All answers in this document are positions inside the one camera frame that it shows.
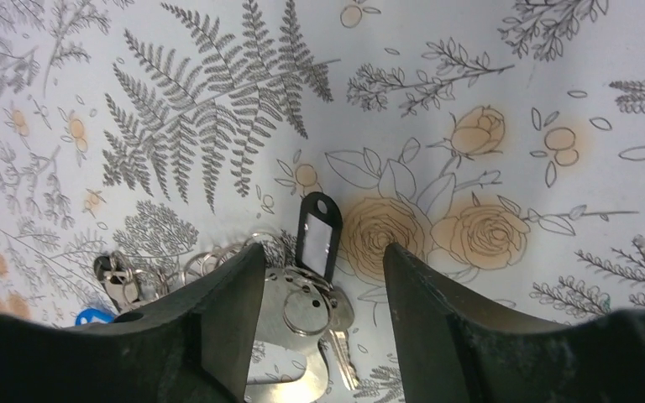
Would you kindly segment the black key tag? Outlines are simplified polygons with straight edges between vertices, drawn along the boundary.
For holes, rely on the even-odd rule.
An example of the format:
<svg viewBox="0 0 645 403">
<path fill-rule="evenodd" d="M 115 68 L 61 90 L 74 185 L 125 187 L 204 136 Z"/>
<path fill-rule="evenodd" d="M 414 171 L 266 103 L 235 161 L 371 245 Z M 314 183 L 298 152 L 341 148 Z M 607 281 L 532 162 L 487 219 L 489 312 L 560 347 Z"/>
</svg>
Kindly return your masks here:
<svg viewBox="0 0 645 403">
<path fill-rule="evenodd" d="M 342 214 L 330 196 L 320 191 L 304 196 L 297 227 L 296 266 L 331 282 L 342 230 Z"/>
</svg>

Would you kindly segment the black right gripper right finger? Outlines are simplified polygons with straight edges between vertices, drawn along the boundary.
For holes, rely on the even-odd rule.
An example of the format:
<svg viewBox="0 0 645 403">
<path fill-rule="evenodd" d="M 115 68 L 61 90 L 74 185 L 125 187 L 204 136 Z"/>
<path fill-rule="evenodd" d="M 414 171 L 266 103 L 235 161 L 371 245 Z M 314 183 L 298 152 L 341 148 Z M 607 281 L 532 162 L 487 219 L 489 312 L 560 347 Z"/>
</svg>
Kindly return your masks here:
<svg viewBox="0 0 645 403">
<path fill-rule="evenodd" d="M 398 243 L 385 285 L 408 402 L 645 402 L 645 310 L 567 326 L 449 279 Z"/>
</svg>

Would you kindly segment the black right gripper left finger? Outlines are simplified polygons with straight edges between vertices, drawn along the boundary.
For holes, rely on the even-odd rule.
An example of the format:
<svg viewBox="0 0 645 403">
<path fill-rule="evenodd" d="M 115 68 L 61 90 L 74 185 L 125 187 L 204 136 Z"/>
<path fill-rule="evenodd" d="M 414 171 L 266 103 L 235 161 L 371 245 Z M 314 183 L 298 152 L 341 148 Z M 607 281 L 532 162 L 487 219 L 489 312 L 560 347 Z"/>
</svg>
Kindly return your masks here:
<svg viewBox="0 0 645 403">
<path fill-rule="evenodd" d="M 0 402 L 241 402 L 264 277 L 254 243 L 110 323 L 0 314 Z"/>
</svg>

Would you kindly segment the silver key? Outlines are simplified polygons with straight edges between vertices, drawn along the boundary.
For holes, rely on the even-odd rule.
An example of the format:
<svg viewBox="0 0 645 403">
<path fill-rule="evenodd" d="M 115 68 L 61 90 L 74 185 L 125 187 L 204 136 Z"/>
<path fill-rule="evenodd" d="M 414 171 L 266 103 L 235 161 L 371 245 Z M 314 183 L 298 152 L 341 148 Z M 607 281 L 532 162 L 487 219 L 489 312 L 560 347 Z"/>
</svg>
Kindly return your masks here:
<svg viewBox="0 0 645 403">
<path fill-rule="evenodd" d="M 349 353 L 349 328 L 354 323 L 354 309 L 349 298 L 340 289 L 332 289 L 327 293 L 330 302 L 331 320 L 327 340 L 335 355 L 343 384 L 348 390 L 359 387 L 359 377 Z"/>
</svg>

